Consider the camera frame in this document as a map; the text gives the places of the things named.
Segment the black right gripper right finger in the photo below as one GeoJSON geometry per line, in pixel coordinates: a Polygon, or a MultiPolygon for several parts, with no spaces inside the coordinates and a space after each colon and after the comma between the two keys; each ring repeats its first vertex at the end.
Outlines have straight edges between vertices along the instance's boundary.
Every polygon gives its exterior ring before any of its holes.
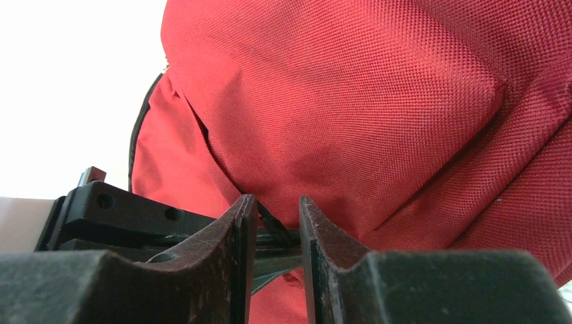
{"type": "Polygon", "coordinates": [[[310,323],[570,323],[549,272],[522,250],[371,250],[299,201],[310,323]]]}

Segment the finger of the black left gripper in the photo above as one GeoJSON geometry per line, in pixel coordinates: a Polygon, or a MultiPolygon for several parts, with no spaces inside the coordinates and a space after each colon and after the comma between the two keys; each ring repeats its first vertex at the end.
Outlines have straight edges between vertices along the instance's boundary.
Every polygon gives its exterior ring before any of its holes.
{"type": "Polygon", "coordinates": [[[252,295],[292,270],[302,266],[302,248],[296,246],[259,245],[255,247],[252,295]]]}
{"type": "Polygon", "coordinates": [[[70,240],[99,249],[169,248],[215,221],[94,181],[55,200],[35,249],[61,250],[70,240]]]}

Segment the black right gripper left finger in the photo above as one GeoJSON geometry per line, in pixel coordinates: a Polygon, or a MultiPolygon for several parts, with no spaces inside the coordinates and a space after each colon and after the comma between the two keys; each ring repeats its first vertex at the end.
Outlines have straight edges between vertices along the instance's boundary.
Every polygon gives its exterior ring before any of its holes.
{"type": "Polygon", "coordinates": [[[247,323],[256,199],[145,263],[107,250],[1,257],[2,323],[247,323]]]}

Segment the red backpack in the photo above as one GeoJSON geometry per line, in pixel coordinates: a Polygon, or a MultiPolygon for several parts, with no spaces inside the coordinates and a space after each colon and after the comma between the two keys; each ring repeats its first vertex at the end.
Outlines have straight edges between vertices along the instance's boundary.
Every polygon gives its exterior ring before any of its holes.
{"type": "MultiPolygon", "coordinates": [[[[299,201],[371,250],[522,250],[571,280],[570,1],[168,1],[130,190],[299,201]]],[[[303,266],[252,323],[309,323],[303,266]]]]}

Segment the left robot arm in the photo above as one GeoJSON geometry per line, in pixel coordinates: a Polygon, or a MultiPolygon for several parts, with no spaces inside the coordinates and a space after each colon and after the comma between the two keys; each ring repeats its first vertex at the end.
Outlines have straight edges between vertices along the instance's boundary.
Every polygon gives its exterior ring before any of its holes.
{"type": "Polygon", "coordinates": [[[221,271],[193,270],[202,245],[186,240],[198,233],[214,236],[213,223],[228,208],[227,202],[201,201],[187,211],[101,181],[56,200],[3,197],[1,252],[55,259],[65,251],[108,250],[123,258],[103,273],[118,294],[162,297],[223,280],[221,271]]]}

